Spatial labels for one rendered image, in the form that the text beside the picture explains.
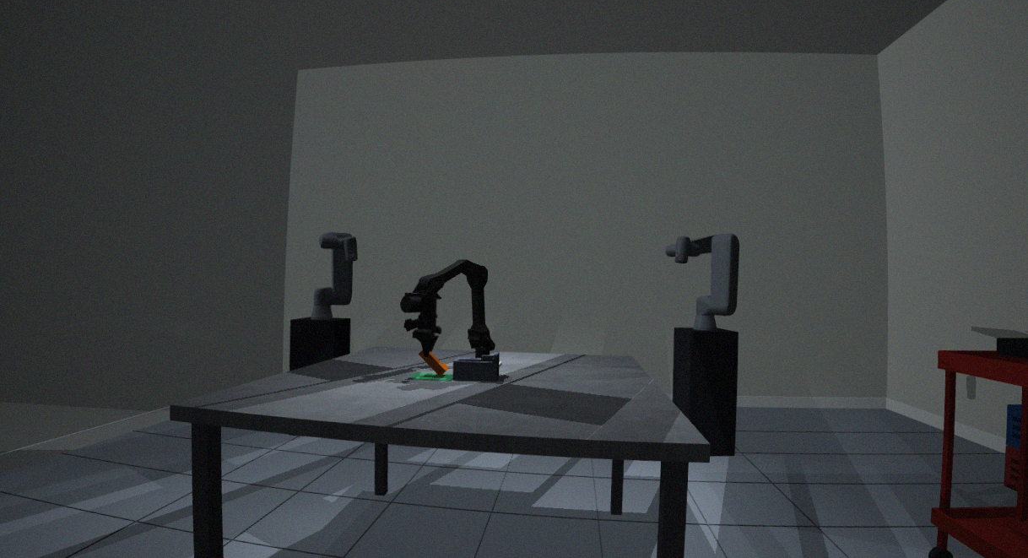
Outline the orange l-shaped part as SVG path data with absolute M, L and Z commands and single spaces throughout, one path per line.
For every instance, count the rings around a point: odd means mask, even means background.
M 430 368 L 432 368 L 433 371 L 435 371 L 439 377 L 441 377 L 445 373 L 445 371 L 449 369 L 447 365 L 445 364 L 443 365 L 442 362 L 439 361 L 437 357 L 435 357 L 432 352 L 430 352 L 428 357 L 425 357 L 421 350 L 419 355 L 420 357 L 423 357 L 423 360 L 426 362 L 426 364 L 428 364 Z

